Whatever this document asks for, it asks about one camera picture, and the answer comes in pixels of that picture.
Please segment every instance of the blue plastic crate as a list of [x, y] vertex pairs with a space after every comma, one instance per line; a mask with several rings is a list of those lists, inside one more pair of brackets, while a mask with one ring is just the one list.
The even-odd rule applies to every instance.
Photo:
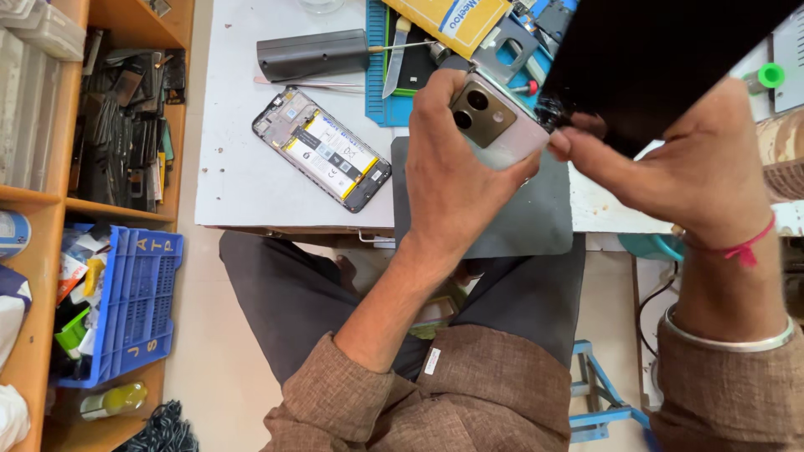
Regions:
[[[88, 231], [92, 224], [67, 224]], [[170, 353], [173, 285], [184, 237], [170, 232], [112, 226], [100, 318], [88, 380], [62, 378], [63, 388], [97, 384]]]

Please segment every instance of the hand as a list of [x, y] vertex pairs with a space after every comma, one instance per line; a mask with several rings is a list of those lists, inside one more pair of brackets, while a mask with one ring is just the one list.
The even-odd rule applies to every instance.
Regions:
[[[588, 115], [573, 124], [605, 132]], [[576, 128], [556, 131], [548, 149], [611, 191], [623, 205], [679, 224], [710, 249], [759, 234], [771, 219], [756, 127], [745, 83], [727, 79], [664, 134], [666, 143], [632, 161]]]
[[483, 165], [449, 111], [466, 73], [436, 71], [413, 97], [405, 167], [411, 228], [403, 243], [453, 267], [511, 199], [539, 171], [539, 149], [503, 171]]

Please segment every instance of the workbench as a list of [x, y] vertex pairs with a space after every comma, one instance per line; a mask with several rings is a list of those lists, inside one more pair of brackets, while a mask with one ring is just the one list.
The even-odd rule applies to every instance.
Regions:
[[[261, 76], [256, 61], [257, 41], [364, 28], [365, 25], [362, 0], [347, 0], [340, 10], [323, 15], [307, 14], [295, 1], [215, 2], [197, 169], [197, 224], [253, 232], [265, 228], [285, 234], [356, 233], [357, 229], [392, 234], [390, 183], [385, 184], [362, 212], [349, 213], [251, 130], [257, 114], [283, 88], [252, 81], [255, 76]], [[743, 66], [759, 60], [761, 55], [755, 55]], [[361, 72], [314, 78], [364, 83]], [[405, 128], [380, 128], [368, 119], [361, 92], [314, 88], [302, 91], [389, 162], [393, 139], [408, 134]], [[670, 224], [624, 207], [571, 164], [569, 176], [572, 226], [576, 232], [670, 232]], [[804, 202], [778, 204], [774, 209], [780, 230], [788, 235], [802, 234], [798, 211], [804, 210]]]

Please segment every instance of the yellow envelope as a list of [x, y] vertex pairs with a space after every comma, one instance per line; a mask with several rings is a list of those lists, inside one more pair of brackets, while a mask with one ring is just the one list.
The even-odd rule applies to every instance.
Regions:
[[511, 4], [507, 0], [383, 0], [467, 60]]

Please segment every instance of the red thread bracelet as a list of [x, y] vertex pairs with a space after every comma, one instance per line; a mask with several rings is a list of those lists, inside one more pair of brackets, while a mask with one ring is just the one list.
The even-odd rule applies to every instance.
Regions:
[[768, 223], [768, 226], [766, 226], [765, 229], [762, 232], [760, 232], [753, 239], [751, 239], [751, 240], [749, 240], [747, 242], [741, 243], [741, 244], [739, 244], [737, 246], [732, 246], [730, 248], [724, 248], [724, 249], [701, 249], [701, 248], [695, 247], [693, 245], [690, 245], [686, 241], [685, 241], [685, 244], [687, 246], [690, 246], [690, 248], [693, 248], [693, 249], [699, 249], [701, 251], [708, 251], [710, 253], [723, 254], [723, 257], [725, 259], [731, 259], [732, 257], [738, 256], [739, 259], [740, 259], [740, 267], [753, 267], [753, 266], [755, 266], [757, 264], [757, 257], [754, 256], [754, 253], [753, 253], [753, 250], [751, 249], [751, 247], [754, 244], [756, 244], [759, 240], [762, 240], [763, 237], [767, 236], [768, 232], [770, 232], [771, 229], [773, 229], [773, 226], [775, 224], [776, 224], [776, 213], [774, 212], [773, 216], [770, 219], [770, 223]]

